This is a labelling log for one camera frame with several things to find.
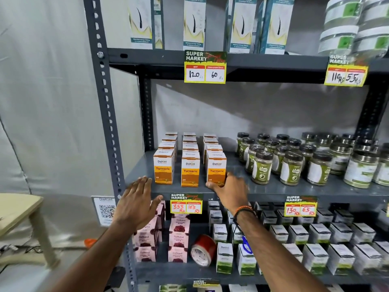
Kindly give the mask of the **person's right hand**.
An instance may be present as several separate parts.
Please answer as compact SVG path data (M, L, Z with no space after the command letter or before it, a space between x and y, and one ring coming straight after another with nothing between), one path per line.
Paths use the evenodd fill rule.
M236 177L233 173L228 172L224 187L226 193L217 196L231 214L235 215L239 209L248 206L248 186L242 177Z

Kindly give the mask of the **person's left hand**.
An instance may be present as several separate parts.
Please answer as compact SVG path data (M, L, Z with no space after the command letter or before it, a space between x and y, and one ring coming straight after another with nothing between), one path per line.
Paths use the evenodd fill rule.
M137 180L130 184L132 188L125 197L124 202L120 203L119 200L111 224L111 226L119 227L130 234L145 227L155 217L148 216L152 201L151 184L153 180L145 176L143 195L136 196Z

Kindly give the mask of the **orange white supplement box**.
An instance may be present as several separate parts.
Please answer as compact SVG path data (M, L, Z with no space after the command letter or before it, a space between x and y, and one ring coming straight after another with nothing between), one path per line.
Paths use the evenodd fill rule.
M224 186L226 180L227 158L222 151L207 151L205 162L206 182Z

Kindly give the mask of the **person's left forearm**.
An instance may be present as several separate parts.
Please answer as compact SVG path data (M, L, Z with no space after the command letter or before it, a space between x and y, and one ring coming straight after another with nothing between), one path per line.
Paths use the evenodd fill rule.
M76 260L49 292L104 292L135 229L133 221L113 221L100 239Z

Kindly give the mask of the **person's right forearm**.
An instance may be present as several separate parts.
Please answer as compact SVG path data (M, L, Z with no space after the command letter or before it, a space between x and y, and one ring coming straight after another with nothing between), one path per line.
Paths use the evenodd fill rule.
M235 215L271 292L329 292L259 222L253 211L242 207Z

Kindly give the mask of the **white code sign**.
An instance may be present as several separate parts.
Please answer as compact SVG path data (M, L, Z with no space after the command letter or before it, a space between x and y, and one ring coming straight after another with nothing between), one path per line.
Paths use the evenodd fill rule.
M116 209L114 196L91 196L100 226L109 227Z

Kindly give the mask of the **rows of orange white boxes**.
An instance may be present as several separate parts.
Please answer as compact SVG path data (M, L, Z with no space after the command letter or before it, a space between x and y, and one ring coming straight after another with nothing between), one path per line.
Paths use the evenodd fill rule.
M198 144L194 132L184 132L181 146L179 146L178 132L166 132L153 155L154 180L159 185L172 185L175 176L174 170L178 165L179 148L181 154L182 187L198 187L200 172L205 169L207 151L222 151L216 134L205 133L201 138L203 144Z

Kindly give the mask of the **yellow price tag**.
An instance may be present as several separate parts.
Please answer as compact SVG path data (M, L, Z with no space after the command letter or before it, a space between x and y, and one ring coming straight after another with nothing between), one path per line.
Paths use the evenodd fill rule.
M315 217L317 196L287 196L284 203L284 217Z
M337 87L363 87L369 66L354 56L331 54L328 59L324 85Z
M170 213L172 214L202 214L202 193L172 193L170 194Z
M193 288L211 287L211 289L213 289L213 287L220 286L220 281L217 279L194 279L192 286Z
M184 82L226 83L227 52L184 51Z

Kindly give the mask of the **stack of pink boxes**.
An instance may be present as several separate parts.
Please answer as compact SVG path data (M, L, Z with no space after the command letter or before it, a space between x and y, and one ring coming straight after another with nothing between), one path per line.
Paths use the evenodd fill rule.
M158 205L154 218L133 235L133 250L137 262L156 262L159 244L163 241L165 202ZM190 218L173 214L168 230L168 262L187 262Z

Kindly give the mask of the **group of dark-lidded powder jars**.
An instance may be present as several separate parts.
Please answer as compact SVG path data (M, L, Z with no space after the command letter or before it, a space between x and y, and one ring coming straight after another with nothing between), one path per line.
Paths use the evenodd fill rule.
M328 181L333 155L300 139L265 133L252 138L248 132L238 132L236 142L238 159L256 184L268 184L272 174L288 186L296 186L302 176L312 185Z

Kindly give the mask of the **red tape roll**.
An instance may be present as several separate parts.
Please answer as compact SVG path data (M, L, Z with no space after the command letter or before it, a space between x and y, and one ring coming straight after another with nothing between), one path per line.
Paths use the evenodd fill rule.
M206 234L200 234L191 248L192 260L201 267L209 267L217 250L217 243Z

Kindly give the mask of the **grey metal shelving rack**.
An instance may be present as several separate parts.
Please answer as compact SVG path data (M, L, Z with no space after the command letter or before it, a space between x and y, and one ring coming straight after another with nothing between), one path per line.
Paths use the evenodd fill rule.
M108 48L105 38L104 22L101 11L100 0L84 0L85 18L90 41L92 63L98 92L100 113L103 122L104 137L108 160L110 165L111 183L114 191L114 199L117 203L126 188L126 177L130 179L138 171L142 175L151 174L151 165L148 164L150 151L154 148L153 112L152 112L152 79L181 79L179 74L183 70L184 61L181 53L174 50L139 50L130 48ZM227 81L235 82L244 79L248 75L250 82L259 83L255 75L268 72L265 79L271 79L272 83L280 83L275 79L275 74L280 73L281 79L287 83L298 83L297 74L307 76L302 78L302 83L323 83L324 69L322 65L327 62L326 58L276 58L276 66L269 65L270 58L255 58L258 61L250 63L249 58L228 58L227 61L234 63L231 70L227 68ZM383 71L374 70L367 75L368 93L360 117L358 120L356 135L375 137L382 117L389 103L389 60L373 61L373 67L382 68ZM118 134L118 125L115 113L115 104L112 95L110 81L110 67L115 70L124 71L127 74L136 76L138 87L139 104L136 111L140 112L142 123L142 144L145 151L140 161L127 175L123 171L123 156ZM191 284L196 280L205 279L203 268L189 264L181 271L170 263L157 262L150 268L135 261L135 254L130 247L131 240L124 247L122 252L122 264L126 271L128 292L139 292L139 285L149 285L149 288L156 289L163 280L172 281L174 276L170 271L180 272L179 280Z

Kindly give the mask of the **beige wooden stool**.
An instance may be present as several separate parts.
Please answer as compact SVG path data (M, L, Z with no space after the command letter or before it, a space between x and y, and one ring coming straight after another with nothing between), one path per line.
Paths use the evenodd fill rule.
M18 193L0 193L0 238L23 220L29 219L33 235L40 244L42 253L18 253L0 256L0 266L14 264L46 265L54 269L60 262L51 245L40 207L43 197Z

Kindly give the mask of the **rows of white green boxes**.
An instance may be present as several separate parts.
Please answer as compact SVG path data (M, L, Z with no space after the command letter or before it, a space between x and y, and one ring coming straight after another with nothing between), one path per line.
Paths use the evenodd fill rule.
M382 240L364 222L339 209L318 209L316 217L291 217L279 202L253 202L256 216L305 268L314 275L329 271L347 276L375 271L389 273L389 241ZM208 201L208 218L217 242L216 271L232 273L233 258L240 276L262 275L254 254L234 222L233 215L219 201Z

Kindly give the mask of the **group of silver-lidded green jars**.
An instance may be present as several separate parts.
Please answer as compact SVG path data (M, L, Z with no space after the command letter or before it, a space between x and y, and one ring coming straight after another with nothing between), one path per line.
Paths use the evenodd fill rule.
M389 143L379 147L374 140L356 141L351 135L334 140L317 137L314 148L304 161L305 178L312 185L326 185L333 174L355 188L367 189L372 182L389 187Z

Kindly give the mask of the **row of tall teal-edged boxes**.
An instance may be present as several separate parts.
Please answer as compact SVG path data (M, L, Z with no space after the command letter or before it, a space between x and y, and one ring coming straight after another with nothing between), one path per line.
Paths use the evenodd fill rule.
M182 49L205 50L207 0L182 0ZM228 53L250 53L255 44L259 53L261 23L266 0L228 0L223 50ZM165 30L163 0L128 0L130 47L134 49L164 49Z

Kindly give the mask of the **white jar green label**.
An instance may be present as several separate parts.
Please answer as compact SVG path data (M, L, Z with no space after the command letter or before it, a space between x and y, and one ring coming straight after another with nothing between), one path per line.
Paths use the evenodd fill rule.
M325 10L324 30L338 26L356 26L366 0L329 0Z
M344 25L323 31L319 39L318 54L321 56L350 54L358 30L357 25Z
M389 26L389 0L366 0L358 25L359 31Z
M355 36L351 54L382 58L389 50L389 26L362 30Z

